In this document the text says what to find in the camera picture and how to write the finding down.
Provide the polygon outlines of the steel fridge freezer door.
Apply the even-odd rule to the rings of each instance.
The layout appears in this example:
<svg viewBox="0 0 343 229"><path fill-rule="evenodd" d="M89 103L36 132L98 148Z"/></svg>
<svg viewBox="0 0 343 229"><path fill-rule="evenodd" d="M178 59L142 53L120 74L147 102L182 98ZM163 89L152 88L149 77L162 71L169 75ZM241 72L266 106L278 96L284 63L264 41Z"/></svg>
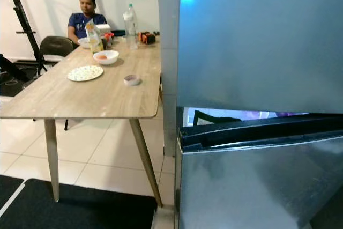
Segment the steel fridge freezer door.
<svg viewBox="0 0 343 229"><path fill-rule="evenodd" d="M343 0L180 0L177 102L343 114Z"/></svg>

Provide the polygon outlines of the person in black trousers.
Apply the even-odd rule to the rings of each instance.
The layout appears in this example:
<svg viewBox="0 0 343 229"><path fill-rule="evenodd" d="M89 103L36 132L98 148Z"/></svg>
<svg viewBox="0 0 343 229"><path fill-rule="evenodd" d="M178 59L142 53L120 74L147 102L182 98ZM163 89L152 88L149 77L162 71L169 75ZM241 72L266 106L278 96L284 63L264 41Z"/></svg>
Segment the person in black trousers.
<svg viewBox="0 0 343 229"><path fill-rule="evenodd" d="M7 72L18 81L28 82L30 80L25 72L20 70L16 65L10 62L10 60L3 57L3 54L0 54L0 67L1 70Z"/></svg>

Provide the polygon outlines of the dark chair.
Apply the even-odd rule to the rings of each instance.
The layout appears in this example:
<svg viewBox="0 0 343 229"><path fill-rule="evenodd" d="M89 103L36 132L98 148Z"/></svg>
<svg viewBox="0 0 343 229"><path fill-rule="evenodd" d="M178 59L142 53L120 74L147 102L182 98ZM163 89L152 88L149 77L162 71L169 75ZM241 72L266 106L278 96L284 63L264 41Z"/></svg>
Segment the dark chair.
<svg viewBox="0 0 343 229"><path fill-rule="evenodd" d="M75 49L74 43L69 38L59 36L47 36L39 45L42 59L47 64L61 62Z"/></svg>

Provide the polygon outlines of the light wooden table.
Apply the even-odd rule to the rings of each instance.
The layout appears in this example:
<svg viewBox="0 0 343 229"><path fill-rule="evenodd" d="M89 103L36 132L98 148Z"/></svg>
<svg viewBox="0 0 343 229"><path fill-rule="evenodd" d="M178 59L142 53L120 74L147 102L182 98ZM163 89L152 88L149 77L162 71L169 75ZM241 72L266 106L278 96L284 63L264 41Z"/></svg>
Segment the light wooden table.
<svg viewBox="0 0 343 229"><path fill-rule="evenodd" d="M117 62L103 67L103 74L91 81L72 82L67 74L73 68L96 65L92 52L78 48L54 65L0 109L3 119L42 120L45 130L51 192L59 201L59 165L56 120L126 119L130 123L140 160L158 207L163 202L140 120L157 116L161 89L161 44L128 48L114 45ZM140 85L127 86L125 76L137 75Z"/></svg>

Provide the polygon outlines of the patterned round plate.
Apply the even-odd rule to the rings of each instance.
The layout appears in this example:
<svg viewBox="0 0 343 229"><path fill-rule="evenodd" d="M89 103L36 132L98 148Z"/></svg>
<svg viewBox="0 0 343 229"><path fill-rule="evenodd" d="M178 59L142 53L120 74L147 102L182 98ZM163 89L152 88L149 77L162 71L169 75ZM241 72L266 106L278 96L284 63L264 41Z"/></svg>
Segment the patterned round plate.
<svg viewBox="0 0 343 229"><path fill-rule="evenodd" d="M85 82L96 79L103 74L103 68L98 65L82 65L81 67L73 68L67 74L67 79L72 82Z"/></svg>

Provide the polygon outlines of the black floor mat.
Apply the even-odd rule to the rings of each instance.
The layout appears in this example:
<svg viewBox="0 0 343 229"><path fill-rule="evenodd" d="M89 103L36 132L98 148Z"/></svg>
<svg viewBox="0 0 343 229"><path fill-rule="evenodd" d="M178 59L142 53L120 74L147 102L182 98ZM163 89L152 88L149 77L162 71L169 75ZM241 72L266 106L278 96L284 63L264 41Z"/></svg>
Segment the black floor mat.
<svg viewBox="0 0 343 229"><path fill-rule="evenodd" d="M0 229L151 229L157 202L152 196L59 186L29 179L0 217Z"/></svg>
<svg viewBox="0 0 343 229"><path fill-rule="evenodd" d="M0 215L6 210L6 205L10 201L12 195L24 184L25 180L20 178L13 178L11 176L1 175L1 193L0 202L1 209Z"/></svg>

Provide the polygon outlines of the white floor tape strip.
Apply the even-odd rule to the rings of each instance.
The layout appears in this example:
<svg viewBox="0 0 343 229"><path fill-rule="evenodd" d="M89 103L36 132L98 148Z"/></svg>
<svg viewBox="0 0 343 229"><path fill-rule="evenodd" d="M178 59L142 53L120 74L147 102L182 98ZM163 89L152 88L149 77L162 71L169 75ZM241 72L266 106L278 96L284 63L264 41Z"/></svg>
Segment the white floor tape strip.
<svg viewBox="0 0 343 229"><path fill-rule="evenodd" d="M12 195L12 197L10 198L10 201L9 201L9 202L7 203L7 205L5 206L5 207L6 207L6 210L3 212L2 215L0 215L0 217L2 217L2 216L5 214L5 212L7 212L7 210L8 210L9 207L11 206L12 202L14 202L14 200L17 199L17 197L19 196L19 193L22 192L22 190L23 190L24 187L25 187L25 182L24 182L24 184L22 184L22 185L20 186L20 188L15 192L15 194Z"/></svg>

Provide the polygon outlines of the yellow juice carton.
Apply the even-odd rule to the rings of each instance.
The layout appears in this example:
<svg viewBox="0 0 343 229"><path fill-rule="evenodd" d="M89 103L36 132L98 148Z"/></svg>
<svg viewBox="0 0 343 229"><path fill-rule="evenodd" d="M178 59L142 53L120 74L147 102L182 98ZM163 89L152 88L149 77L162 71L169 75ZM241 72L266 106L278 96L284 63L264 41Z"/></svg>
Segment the yellow juice carton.
<svg viewBox="0 0 343 229"><path fill-rule="evenodd" d="M103 47L101 37L100 37L100 30L96 27L96 24L93 20L88 21L84 26L87 39L88 39L88 48L93 52L97 53L103 51L105 48Z"/></svg>

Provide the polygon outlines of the man in blue shirt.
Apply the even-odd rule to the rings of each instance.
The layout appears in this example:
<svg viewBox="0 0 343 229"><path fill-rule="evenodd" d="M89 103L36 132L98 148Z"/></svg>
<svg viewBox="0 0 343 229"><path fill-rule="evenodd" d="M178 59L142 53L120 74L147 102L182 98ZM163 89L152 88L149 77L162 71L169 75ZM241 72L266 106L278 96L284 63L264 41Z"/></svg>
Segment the man in blue shirt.
<svg viewBox="0 0 343 229"><path fill-rule="evenodd" d="M95 12L95 0L79 0L81 13L72 13L67 23L67 38L76 45L78 40L86 38L86 24L92 21L95 25L107 24L106 17Z"/></svg>

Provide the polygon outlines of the dark jar red lid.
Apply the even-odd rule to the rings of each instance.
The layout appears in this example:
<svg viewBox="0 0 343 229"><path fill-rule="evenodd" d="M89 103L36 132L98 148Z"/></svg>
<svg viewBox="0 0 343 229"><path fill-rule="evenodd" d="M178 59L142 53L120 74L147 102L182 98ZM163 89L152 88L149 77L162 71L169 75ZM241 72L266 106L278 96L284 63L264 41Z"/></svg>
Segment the dark jar red lid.
<svg viewBox="0 0 343 229"><path fill-rule="evenodd" d="M101 36L101 42L104 49L110 48L112 46L114 34L112 32L105 32Z"/></svg>

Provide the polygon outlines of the small white box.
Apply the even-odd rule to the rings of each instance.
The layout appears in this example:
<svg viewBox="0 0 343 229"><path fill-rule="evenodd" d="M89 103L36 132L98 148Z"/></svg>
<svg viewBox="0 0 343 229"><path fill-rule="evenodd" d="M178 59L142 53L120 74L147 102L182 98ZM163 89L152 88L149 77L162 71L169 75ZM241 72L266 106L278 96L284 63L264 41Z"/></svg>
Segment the small white box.
<svg viewBox="0 0 343 229"><path fill-rule="evenodd" d="M96 25L95 28L99 35L110 33L112 31L112 28L108 24Z"/></svg>

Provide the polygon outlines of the large clear water bottle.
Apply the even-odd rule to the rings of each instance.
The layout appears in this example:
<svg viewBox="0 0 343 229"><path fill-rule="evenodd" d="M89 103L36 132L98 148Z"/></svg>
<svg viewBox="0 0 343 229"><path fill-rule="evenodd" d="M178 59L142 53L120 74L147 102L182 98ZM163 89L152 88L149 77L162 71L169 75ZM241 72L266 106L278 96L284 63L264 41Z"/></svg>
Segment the large clear water bottle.
<svg viewBox="0 0 343 229"><path fill-rule="evenodd" d="M137 36L137 18L132 3L128 4L128 9L123 13L123 20L125 23L125 38L130 49L139 48Z"/></svg>

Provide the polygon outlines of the orange and black device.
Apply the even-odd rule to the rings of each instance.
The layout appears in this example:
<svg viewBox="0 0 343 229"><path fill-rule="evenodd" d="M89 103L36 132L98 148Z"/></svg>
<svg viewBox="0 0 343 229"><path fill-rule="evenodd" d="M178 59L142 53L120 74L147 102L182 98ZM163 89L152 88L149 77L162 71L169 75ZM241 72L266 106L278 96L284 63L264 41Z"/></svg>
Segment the orange and black device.
<svg viewBox="0 0 343 229"><path fill-rule="evenodd" d="M149 31L140 31L137 33L137 40L144 45L151 45L152 43L156 43L156 34L150 33Z"/></svg>

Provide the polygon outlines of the black metal frame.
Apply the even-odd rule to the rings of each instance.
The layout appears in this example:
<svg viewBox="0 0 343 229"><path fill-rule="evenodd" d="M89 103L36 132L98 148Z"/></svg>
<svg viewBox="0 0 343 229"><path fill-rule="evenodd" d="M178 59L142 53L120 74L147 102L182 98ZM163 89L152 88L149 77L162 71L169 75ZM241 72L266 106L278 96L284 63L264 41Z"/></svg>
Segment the black metal frame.
<svg viewBox="0 0 343 229"><path fill-rule="evenodd" d="M19 19L19 23L21 25L22 30L17 31L17 34L25 34L29 40L29 44L32 47L34 59L37 62L37 72L36 77L38 77L42 71L47 71L47 68L45 68L45 57L41 53L41 50L39 48L39 45L35 38L35 31L32 30L29 20L27 18L27 15L24 11L24 6L22 6L22 3L20 0L13 0L14 3L14 11L17 15L17 18Z"/></svg>

